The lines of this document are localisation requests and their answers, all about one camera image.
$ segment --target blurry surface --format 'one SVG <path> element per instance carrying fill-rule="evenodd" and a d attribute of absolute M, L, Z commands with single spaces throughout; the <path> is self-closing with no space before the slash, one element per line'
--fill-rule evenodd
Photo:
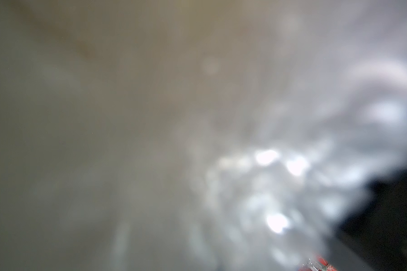
<path fill-rule="evenodd" d="M 0 270 L 284 270 L 407 163 L 405 1 L 0 1 Z"/>
<path fill-rule="evenodd" d="M 331 257 L 329 260 L 333 264 L 336 264 L 338 271 L 350 271 L 350 270 L 361 270 L 361 271 L 373 271 L 378 270 L 376 268 L 371 268 L 364 259 L 360 258 L 359 255 L 352 251 L 351 247 L 348 247 L 338 239 L 332 239 L 328 242 L 329 251 L 331 251 Z"/>
<path fill-rule="evenodd" d="M 347 219 L 341 237 L 377 270 L 407 270 L 407 168 L 386 178 L 371 185 L 374 200 Z"/>

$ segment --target red object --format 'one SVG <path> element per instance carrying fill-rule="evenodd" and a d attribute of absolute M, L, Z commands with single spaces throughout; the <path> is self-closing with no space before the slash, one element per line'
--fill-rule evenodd
<path fill-rule="evenodd" d="M 327 271 L 338 271 L 338 270 L 336 270 L 336 268 L 334 268 L 333 266 L 329 265 L 327 267 Z"/>
<path fill-rule="evenodd" d="M 327 266 L 327 265 L 329 264 L 329 262 L 326 261 L 326 260 L 324 260 L 322 257 L 318 256 L 317 258 L 318 258 L 318 261 L 319 261 L 322 265 Z"/>

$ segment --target bright light spot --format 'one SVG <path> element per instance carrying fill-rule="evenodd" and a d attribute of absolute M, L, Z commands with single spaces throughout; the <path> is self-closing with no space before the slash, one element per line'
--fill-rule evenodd
<path fill-rule="evenodd" d="M 354 188 L 364 185 L 367 173 L 363 166 L 349 166 L 346 171 L 341 173 L 338 179 L 338 185 L 344 188 Z"/>
<path fill-rule="evenodd" d="M 366 110 L 366 121 L 396 124 L 405 117 L 404 108 L 392 101 L 371 105 Z"/>
<path fill-rule="evenodd" d="M 367 61 L 352 68 L 349 76 L 353 79 L 385 79 L 407 87 L 407 63 L 390 59 Z"/>
<path fill-rule="evenodd" d="M 290 264 L 288 262 L 288 258 L 280 249 L 272 249 L 271 254 L 273 255 L 274 259 L 282 265 Z"/>
<path fill-rule="evenodd" d="M 347 207 L 347 201 L 341 196 L 329 196 L 326 198 L 321 198 L 318 201 L 321 208 L 322 214 L 328 219 L 337 221 L 342 218 L 344 214 L 344 209 Z"/>
<path fill-rule="evenodd" d="M 283 214 L 268 215 L 266 222 L 270 230 L 275 233 L 282 233 L 284 229 L 289 227 L 289 220 Z"/>
<path fill-rule="evenodd" d="M 275 150 L 263 150 L 255 154 L 255 160 L 260 166 L 268 166 L 279 158 L 280 154 Z"/>
<path fill-rule="evenodd" d="M 298 157 L 286 163 L 286 168 L 294 176 L 301 176 L 308 168 L 309 162 L 304 157 Z"/>
<path fill-rule="evenodd" d="M 250 157 L 245 155 L 235 155 L 230 157 L 222 157 L 218 161 L 218 168 L 221 170 L 239 170 L 248 171 L 253 163 Z"/>

